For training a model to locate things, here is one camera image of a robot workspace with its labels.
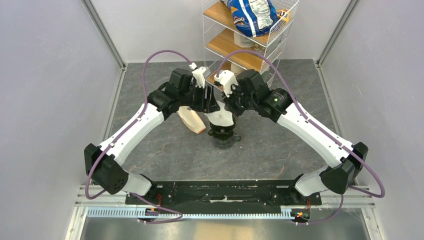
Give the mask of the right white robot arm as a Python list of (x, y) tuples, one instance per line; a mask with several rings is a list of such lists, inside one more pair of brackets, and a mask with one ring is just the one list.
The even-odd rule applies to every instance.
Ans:
[(300, 205), (310, 195), (326, 190), (343, 195), (352, 185), (369, 151), (363, 142), (353, 144), (329, 130), (294, 102), (286, 90), (270, 89), (254, 69), (239, 75), (223, 70), (214, 76), (214, 81), (223, 87), (225, 105), (235, 115), (256, 111), (297, 135), (326, 162), (325, 167), (296, 178), (288, 191), (292, 203)]

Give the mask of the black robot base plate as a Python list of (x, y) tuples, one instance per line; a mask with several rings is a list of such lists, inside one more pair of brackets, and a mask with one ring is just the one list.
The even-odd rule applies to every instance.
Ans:
[(184, 215), (278, 214), (282, 206), (322, 205), (319, 193), (294, 190), (292, 179), (155, 181), (144, 198)]

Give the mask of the dark green coffee dripper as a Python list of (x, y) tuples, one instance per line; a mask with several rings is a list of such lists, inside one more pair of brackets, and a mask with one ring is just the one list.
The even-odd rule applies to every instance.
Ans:
[(209, 123), (210, 130), (207, 132), (209, 136), (218, 139), (220, 141), (226, 141), (234, 135), (234, 128), (236, 124), (232, 124), (229, 126), (221, 126), (215, 125), (213, 123)]

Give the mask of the white paper coffee filter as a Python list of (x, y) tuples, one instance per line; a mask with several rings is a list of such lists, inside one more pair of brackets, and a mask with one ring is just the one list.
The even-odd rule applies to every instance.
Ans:
[(205, 113), (209, 122), (215, 126), (229, 127), (235, 124), (233, 114), (225, 109), (225, 104), (221, 101), (217, 102), (219, 110), (211, 113)]

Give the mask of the coffee filter pack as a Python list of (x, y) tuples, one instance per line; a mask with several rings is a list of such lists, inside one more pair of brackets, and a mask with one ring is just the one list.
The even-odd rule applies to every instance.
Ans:
[(188, 106), (180, 106), (177, 114), (185, 126), (192, 132), (200, 134), (206, 130), (206, 125), (200, 116), (194, 110), (189, 109)]

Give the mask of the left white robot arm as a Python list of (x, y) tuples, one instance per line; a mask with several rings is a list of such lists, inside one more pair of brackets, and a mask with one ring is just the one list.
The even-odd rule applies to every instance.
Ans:
[(122, 166), (132, 150), (180, 107), (190, 107), (207, 112), (208, 107), (218, 110), (213, 89), (206, 86), (208, 67), (193, 71), (177, 68), (169, 81), (147, 96), (147, 101), (130, 120), (111, 137), (99, 145), (88, 144), (84, 151), (87, 176), (99, 184), (104, 192), (114, 195), (120, 191), (137, 194), (144, 204), (152, 204), (157, 198), (153, 182), (145, 176), (125, 171)]

